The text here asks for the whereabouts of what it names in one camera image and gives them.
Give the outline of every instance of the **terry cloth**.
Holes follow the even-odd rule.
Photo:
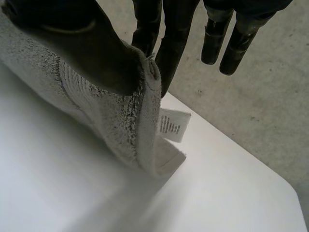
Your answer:
[[[156,135],[160,73],[152,59],[127,46],[139,57],[140,85],[132,96],[119,96],[88,82],[0,13],[0,59],[6,66],[47,102],[90,127],[126,165],[170,175],[185,155]]]

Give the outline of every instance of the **folded towel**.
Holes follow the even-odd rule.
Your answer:
[[[152,59],[127,46],[139,57],[140,85],[132,96],[119,96],[85,80],[0,13],[0,59],[5,65],[47,102],[90,127],[123,163],[154,176],[170,175],[185,155],[155,134],[160,73]]]

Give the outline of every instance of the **white table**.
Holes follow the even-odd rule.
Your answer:
[[[0,79],[1,232],[307,231],[292,187],[194,112],[176,144],[187,160],[153,180],[2,64]]]

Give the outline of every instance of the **towel fold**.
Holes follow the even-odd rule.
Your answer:
[[[161,101],[158,67],[137,48],[127,47],[139,58],[140,84],[132,96],[119,96],[88,82],[0,13],[5,65],[47,102],[90,127],[120,161],[153,176],[170,175],[185,155],[155,134]]]

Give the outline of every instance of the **white towel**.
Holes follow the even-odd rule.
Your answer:
[[[85,80],[0,13],[0,59],[5,65],[47,102],[89,126],[122,162],[154,176],[170,175],[185,155],[155,135],[160,73],[152,59],[127,46],[140,58],[140,85],[133,96],[119,96]]]

